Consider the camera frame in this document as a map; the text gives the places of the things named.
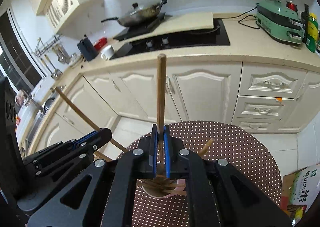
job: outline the cardboard box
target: cardboard box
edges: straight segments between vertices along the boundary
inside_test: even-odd
[[[287,210],[288,205],[306,205],[308,211],[319,191],[320,164],[286,175],[282,183],[280,208]]]

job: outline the wok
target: wok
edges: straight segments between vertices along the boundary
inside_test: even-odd
[[[153,17],[156,17],[161,10],[161,7],[165,5],[168,0],[162,0],[161,3],[156,3],[151,6],[138,6],[138,3],[132,4],[134,10],[127,12],[122,17],[112,17],[104,19],[101,22],[105,21],[117,21],[120,25],[125,27],[131,27],[139,25],[140,23],[149,20]]]

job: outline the green appliance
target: green appliance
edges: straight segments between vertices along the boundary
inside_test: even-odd
[[[303,24],[298,14],[280,0],[257,3],[257,24],[273,39],[284,44],[299,45],[303,38]]]

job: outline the faucet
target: faucet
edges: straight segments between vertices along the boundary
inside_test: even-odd
[[[45,114],[45,111],[44,111],[43,107],[40,104],[38,104],[26,91],[24,91],[23,89],[21,89],[21,91],[27,97],[29,102],[30,101],[33,102],[33,104],[41,111],[41,113]]]

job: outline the round table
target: round table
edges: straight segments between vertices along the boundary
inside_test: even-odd
[[[225,158],[259,187],[275,204],[280,205],[281,176],[268,149],[241,128],[219,122],[191,121],[170,124],[170,135],[183,140],[185,148],[198,152],[213,138],[204,159]],[[129,150],[137,148],[134,141]],[[188,203],[185,196],[156,199],[147,195],[137,182],[132,227],[188,226]]]

